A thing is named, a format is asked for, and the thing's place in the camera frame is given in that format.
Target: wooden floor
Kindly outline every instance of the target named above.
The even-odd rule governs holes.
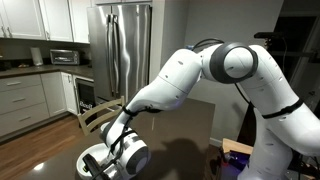
[[[70,115],[34,130],[0,146],[0,179],[18,179],[36,165],[77,143],[84,134],[76,116]],[[209,147],[205,179],[211,175],[209,162],[216,158],[218,149]]]

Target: white cabinet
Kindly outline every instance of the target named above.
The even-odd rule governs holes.
[[[72,42],[68,0],[39,0],[39,2],[47,40]]]
[[[66,98],[67,110],[72,114],[78,114],[77,101],[73,79],[71,74],[61,73],[64,96]]]
[[[124,3],[129,3],[129,2],[148,2],[152,0],[122,0]]]
[[[89,43],[87,8],[90,0],[69,0],[74,42]]]
[[[8,38],[45,39],[38,0],[0,0],[2,35]]]
[[[122,0],[93,0],[94,5],[121,3]]]
[[[1,26],[0,27],[1,28],[0,37],[7,37],[7,33],[6,33],[6,30],[5,30],[1,15],[0,15],[0,26]]]
[[[0,139],[48,118],[40,75],[0,79]]]
[[[50,117],[66,111],[66,100],[60,72],[41,74]]]
[[[94,5],[101,4],[120,4],[120,3],[132,3],[132,2],[148,2],[152,0],[93,0]]]

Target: light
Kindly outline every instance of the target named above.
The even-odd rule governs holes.
[[[40,171],[42,168],[43,168],[43,163],[40,163],[36,167],[34,167],[33,169],[36,171]]]

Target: chair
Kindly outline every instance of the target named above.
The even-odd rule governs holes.
[[[85,136],[87,136],[88,134],[90,134],[90,132],[98,125],[101,125],[102,123],[107,122],[108,120],[110,121],[112,117],[118,115],[118,113],[121,111],[121,109],[117,109],[111,112],[107,112],[103,115],[101,115],[100,117],[98,117],[97,119],[93,120],[92,122],[90,122],[89,124],[86,123],[86,120],[88,118],[90,118],[92,115],[103,112],[104,110],[108,110],[109,107],[115,106],[115,105],[121,105],[124,106],[124,97],[121,96],[120,99],[116,99],[113,101],[109,101],[103,104],[100,104],[88,111],[86,111],[83,114],[79,114],[78,115],[78,119],[81,125],[81,128],[83,130],[83,133]]]

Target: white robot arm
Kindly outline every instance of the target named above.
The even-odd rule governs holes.
[[[320,155],[320,121],[292,91],[271,55],[260,46],[224,43],[198,54],[182,49],[171,56],[158,77],[104,128],[101,137],[112,161],[101,172],[110,179],[134,177],[148,163],[150,152],[129,128],[130,120],[141,111],[178,108],[201,78],[240,83],[255,106],[256,143],[238,179],[283,179],[292,157],[290,147],[304,155]]]

